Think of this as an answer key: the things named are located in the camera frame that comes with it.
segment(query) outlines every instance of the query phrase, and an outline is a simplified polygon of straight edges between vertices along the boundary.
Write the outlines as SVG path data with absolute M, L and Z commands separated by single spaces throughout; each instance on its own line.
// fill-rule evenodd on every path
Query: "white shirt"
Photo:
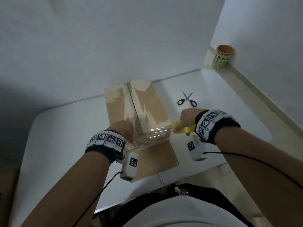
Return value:
M 142 210 L 123 227 L 247 227 L 230 212 L 190 196 L 176 196 Z

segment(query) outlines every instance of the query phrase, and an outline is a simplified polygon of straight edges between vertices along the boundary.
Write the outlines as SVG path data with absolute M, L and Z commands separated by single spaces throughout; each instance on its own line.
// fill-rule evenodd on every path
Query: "floor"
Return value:
M 213 52 L 211 50 L 207 52 L 202 68 L 212 69 Z M 264 103 L 268 99 L 263 99 L 265 96 L 257 96 L 251 84 L 241 81 L 238 78 L 241 74 L 231 65 L 217 72 L 267 126 L 272 134 L 271 144 L 303 160 L 303 140 L 297 135 L 296 128 L 292 127 L 291 123 L 287 125 L 281 116 L 277 116 L 276 107 Z M 271 226 L 227 163 L 190 176 L 185 182 L 220 190 L 255 226 Z

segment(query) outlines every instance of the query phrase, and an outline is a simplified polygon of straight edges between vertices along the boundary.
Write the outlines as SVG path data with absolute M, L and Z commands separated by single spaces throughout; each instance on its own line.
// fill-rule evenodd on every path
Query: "yellow tape dispenser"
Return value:
M 175 128 L 180 122 L 181 122 L 181 120 L 173 122 L 172 123 L 172 127 Z M 195 125 L 194 126 L 184 127 L 180 131 L 174 132 L 174 134 L 191 133 L 191 132 L 195 132 Z

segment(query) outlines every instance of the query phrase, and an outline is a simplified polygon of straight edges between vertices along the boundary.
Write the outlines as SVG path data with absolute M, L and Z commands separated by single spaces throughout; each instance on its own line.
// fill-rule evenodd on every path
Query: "scissor handle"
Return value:
M 193 100 L 189 100 L 190 104 L 193 106 L 193 107 L 196 107 L 197 106 L 197 103 Z
M 178 105 L 182 105 L 182 104 L 184 103 L 184 101 L 185 101 L 184 99 L 180 99 L 180 100 L 177 102 L 177 104 L 178 104 Z

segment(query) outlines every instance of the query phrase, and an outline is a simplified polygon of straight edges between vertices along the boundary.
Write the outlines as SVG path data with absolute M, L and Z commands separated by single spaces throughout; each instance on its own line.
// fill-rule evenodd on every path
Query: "scissors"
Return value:
M 185 102 L 185 100 L 188 100 L 193 107 L 197 106 L 197 103 L 195 101 L 189 99 L 192 93 L 189 96 L 185 95 L 184 92 L 183 94 L 185 96 L 185 99 L 180 99 L 177 103 L 178 105 L 182 105 Z

